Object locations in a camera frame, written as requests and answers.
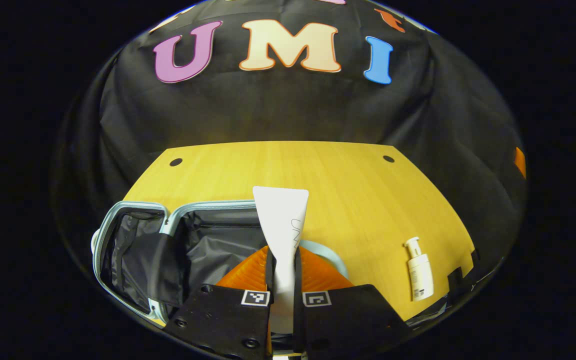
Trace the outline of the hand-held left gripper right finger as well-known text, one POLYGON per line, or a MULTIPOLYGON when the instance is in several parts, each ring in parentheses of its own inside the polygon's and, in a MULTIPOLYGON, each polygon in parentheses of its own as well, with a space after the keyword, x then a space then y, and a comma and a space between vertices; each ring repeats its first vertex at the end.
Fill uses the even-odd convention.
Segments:
POLYGON ((412 328, 374 285, 352 285, 320 256, 298 248, 295 353, 308 359, 368 359, 411 337, 412 328))

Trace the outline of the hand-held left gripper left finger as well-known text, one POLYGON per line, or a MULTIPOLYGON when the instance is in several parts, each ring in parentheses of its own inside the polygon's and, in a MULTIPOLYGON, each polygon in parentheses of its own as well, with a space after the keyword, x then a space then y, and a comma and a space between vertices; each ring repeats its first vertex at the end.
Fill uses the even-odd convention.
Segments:
POLYGON ((234 360, 270 360, 274 255, 265 246, 217 284, 193 290, 163 328, 188 346, 234 360))

